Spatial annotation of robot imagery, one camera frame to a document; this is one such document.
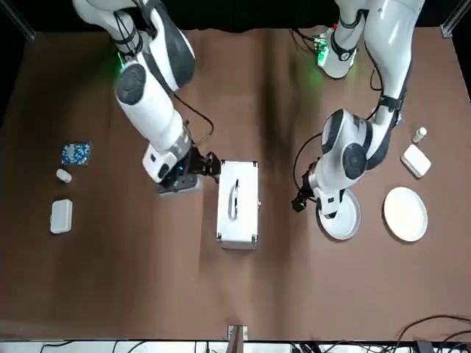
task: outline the white box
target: white box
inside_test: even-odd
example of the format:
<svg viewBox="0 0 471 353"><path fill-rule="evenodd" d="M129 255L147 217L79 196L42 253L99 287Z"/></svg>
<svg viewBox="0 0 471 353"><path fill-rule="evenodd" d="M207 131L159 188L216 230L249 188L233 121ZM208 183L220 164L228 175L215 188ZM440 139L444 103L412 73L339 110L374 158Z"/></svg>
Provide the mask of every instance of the white box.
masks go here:
<svg viewBox="0 0 471 353"><path fill-rule="evenodd" d="M70 232L72 228L71 200L59 200L52 203L51 210L51 233L60 234Z"/></svg>
<svg viewBox="0 0 471 353"><path fill-rule="evenodd" d="M415 145L410 145L400 160L417 178L422 178L432 165L424 152L420 151Z"/></svg>
<svg viewBox="0 0 471 353"><path fill-rule="evenodd" d="M258 241L258 163L221 161L216 239L226 249Z"/></svg>

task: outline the black cable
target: black cable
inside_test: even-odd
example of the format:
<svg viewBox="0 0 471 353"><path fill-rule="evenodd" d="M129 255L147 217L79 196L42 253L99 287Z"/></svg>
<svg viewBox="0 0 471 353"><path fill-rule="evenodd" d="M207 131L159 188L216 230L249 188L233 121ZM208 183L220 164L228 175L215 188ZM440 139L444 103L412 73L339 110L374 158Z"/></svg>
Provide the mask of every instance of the black cable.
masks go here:
<svg viewBox="0 0 471 353"><path fill-rule="evenodd" d="M211 121L211 119L209 119L206 115L204 115L203 113L199 112L198 110L194 109L191 105L189 105L188 103L186 103L185 101L183 101L183 99L181 99L177 94L174 94L175 98L181 103L183 104L185 107L187 107L189 110L191 110L193 113L199 115L201 118L205 119L210 125L211 125L211 130L209 131L208 134L206 134L206 136L204 136L201 140L199 140L197 143L195 143L197 146L201 145L203 142L205 142L214 132L214 124L213 122Z"/></svg>
<svg viewBox="0 0 471 353"><path fill-rule="evenodd" d="M455 349L457 349L458 347L460 346L469 346L470 343L469 342L461 342L461 343L458 343L457 345L453 346L452 348L450 348L450 350L448 351L448 353L452 353Z"/></svg>
<svg viewBox="0 0 471 353"><path fill-rule="evenodd" d="M141 344L145 344L147 341L143 340L142 342L139 342L135 346L133 346L127 353L131 353L134 349L138 348Z"/></svg>
<svg viewBox="0 0 471 353"><path fill-rule="evenodd" d="M418 324L421 324L422 322L434 320L435 318L449 318L449 319L452 319L452 320L458 320L458 321L464 321L464 322L467 322L467 323L471 323L470 318L465 318L464 316L457 316L457 315L432 315L432 316L428 316L426 318L421 318L420 320L414 321L413 323L411 323L411 324L407 325L406 327L404 327L404 329L399 334L399 337L397 339L397 343L394 345L393 353L396 353L397 348L399 347L400 342L403 339L403 336L407 332L408 329L410 329L411 327L414 327Z"/></svg>
<svg viewBox="0 0 471 353"><path fill-rule="evenodd" d="M63 346L67 346L68 344L71 344L75 342L74 340L70 340L70 341L67 341L67 342L64 342L64 343L59 343L59 344L43 344L43 346L41 347L41 350L39 351L39 353L43 353L43 350L46 348L46 347L63 347Z"/></svg>
<svg viewBox="0 0 471 353"><path fill-rule="evenodd" d="M311 42L314 42L314 38L309 37L308 35L305 35L304 33L302 33L302 32L300 31L299 28L293 29L293 31L295 31L296 34L299 35L302 39L306 39L306 40L309 40L309 41L311 41Z"/></svg>
<svg viewBox="0 0 471 353"><path fill-rule="evenodd" d="M340 340L339 342L335 342L331 347L329 347L328 349L326 349L323 353L328 353L330 352L332 349L334 349L335 347L337 347L339 344L341 343L348 343L348 344L351 344L353 346L359 346L363 349L366 349L366 346L362 345L362 344L359 344L358 342L354 342L352 340Z"/></svg>
<svg viewBox="0 0 471 353"><path fill-rule="evenodd" d="M375 74L375 72L376 72L376 69L373 68L373 70L371 71L371 76L369 77L369 87L372 90L381 91L383 90L383 87L379 87L379 88L373 87L373 75Z"/></svg>
<svg viewBox="0 0 471 353"><path fill-rule="evenodd" d="M296 157L294 158L294 164L293 164L293 181L294 181L294 184L296 185L296 189L298 191L301 190L300 186L298 185L297 183L297 180L296 180L296 165L297 165L297 160L300 158L300 155L301 155L301 152L302 150L314 139L318 138L322 136L322 133L319 132L318 134L315 134L314 136L311 136L309 139L306 140L306 142L304 142L304 144L301 146L300 150L297 152L296 154ZM315 202L316 200L313 199L312 197L309 198L311 201Z"/></svg>
<svg viewBox="0 0 471 353"><path fill-rule="evenodd" d="M311 48L305 49L305 48L301 47L300 44L297 42L295 36L294 36L293 30L289 29L288 31L289 31L289 34L291 36L291 39L293 40L294 45L296 46L296 50L297 51L301 50L303 53L311 55L312 54Z"/></svg>
<svg viewBox="0 0 471 353"><path fill-rule="evenodd" d="M316 53L316 52L314 51L314 48L311 48L311 47L309 46L309 44L306 42L306 39L305 39L304 37L307 37L307 36L304 36L304 37L303 37L303 34L302 34L300 31L296 30L296 29L291 29L291 31L293 31L294 33L296 33L297 35L300 36L302 42L304 43L305 47L309 50L310 53L312 53L312 54L315 54L315 53Z"/></svg>
<svg viewBox="0 0 471 353"><path fill-rule="evenodd" d="M443 351L443 348L444 348L444 345L447 341L451 340L452 338L456 337L456 336L459 336L459 335L465 335L467 333L471 333L471 329L466 329L464 331L460 331L460 332L456 332L456 333L453 333L452 335L449 335L448 337L446 337L441 343L440 343L440 346L437 350L437 353L440 353Z"/></svg>
<svg viewBox="0 0 471 353"><path fill-rule="evenodd" d="M121 30L121 25L119 24L121 22L121 24L123 25L124 29L126 30L126 33L127 33L127 37L130 37L131 34L130 32L127 30L126 26L124 25L124 22L121 20L121 18L119 17L119 15L117 13L113 13L114 16L115 16L115 20L116 20L116 25L118 26L118 30L119 30L119 34L121 35L121 37L124 39L124 34L123 34L123 31ZM126 42L126 48L128 50L129 53L132 54L132 50L130 48L130 45L128 42Z"/></svg>

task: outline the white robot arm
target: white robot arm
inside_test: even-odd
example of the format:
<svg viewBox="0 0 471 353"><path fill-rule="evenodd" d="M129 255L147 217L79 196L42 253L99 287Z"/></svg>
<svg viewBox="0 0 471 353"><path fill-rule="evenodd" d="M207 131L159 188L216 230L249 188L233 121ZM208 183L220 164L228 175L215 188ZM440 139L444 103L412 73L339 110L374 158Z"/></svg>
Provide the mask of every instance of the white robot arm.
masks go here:
<svg viewBox="0 0 471 353"><path fill-rule="evenodd" d="M152 26L151 37L138 32L128 14L116 12L135 5ZM127 59L116 82L116 99L134 127L149 141L143 166L157 183L157 191L164 194L195 188L197 174L211 175L217 181L219 160L213 153L207 157L199 153L169 97L193 77L195 57L163 3L74 0L74 6L85 21L103 26Z"/></svg>
<svg viewBox="0 0 471 353"><path fill-rule="evenodd" d="M334 78L344 76L364 28L366 50L380 76L382 91L372 123L337 110L324 125L323 156L303 175L302 187L292 204L299 212L314 197L328 218L335 217L344 190L386 156L406 94L412 35L424 0L336 2L341 17L336 30L327 33L328 52L322 68Z"/></svg>

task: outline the white ceramic plate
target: white ceramic plate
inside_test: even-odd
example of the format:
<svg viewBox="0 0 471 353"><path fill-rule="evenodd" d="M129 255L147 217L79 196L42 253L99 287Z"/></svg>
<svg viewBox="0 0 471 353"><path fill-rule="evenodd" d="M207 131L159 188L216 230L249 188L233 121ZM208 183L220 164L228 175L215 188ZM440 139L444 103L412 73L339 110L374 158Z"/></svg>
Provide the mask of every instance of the white ceramic plate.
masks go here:
<svg viewBox="0 0 471 353"><path fill-rule="evenodd" d="M328 219L319 211L319 219L325 231L337 240L346 240L355 235L360 226L360 205L355 195L346 189L335 218Z"/></svg>
<svg viewBox="0 0 471 353"><path fill-rule="evenodd" d="M427 230L425 205L419 195L408 188L389 191L384 201L384 218L391 231L404 241L417 241Z"/></svg>

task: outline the brown tabletop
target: brown tabletop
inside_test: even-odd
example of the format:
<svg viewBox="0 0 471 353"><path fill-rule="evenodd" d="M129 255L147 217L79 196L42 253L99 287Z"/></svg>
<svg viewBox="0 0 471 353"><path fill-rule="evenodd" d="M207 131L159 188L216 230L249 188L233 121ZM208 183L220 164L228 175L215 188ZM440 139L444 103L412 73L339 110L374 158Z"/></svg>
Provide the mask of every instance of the brown tabletop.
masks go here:
<svg viewBox="0 0 471 353"><path fill-rule="evenodd" d="M471 107L451 40L416 31L406 122L383 164L352 187L360 229L337 243L318 227L313 204L291 210L291 167L334 110L365 117L376 105L364 47L347 77L332 80L287 30L189 38L197 72L180 95L216 125L202 151L260 163L257 249L220 249L212 179L199 193L157 196L141 166L146 141L113 96L106 34L38 35L25 48L0 138L1 336L221 339L228 324L243 324L256 340L393 340L427 315L471 315ZM195 138L206 133L204 121L176 107ZM420 126L432 167L416 180L399 157ZM61 183L61 148L88 140L89 165L67 167L72 182ZM320 152L319 141L306 149L298 176ZM398 185L427 207L417 243L393 238L382 218ZM61 198L74 202L72 230L52 235L51 204ZM438 320L406 339L462 327Z"/></svg>

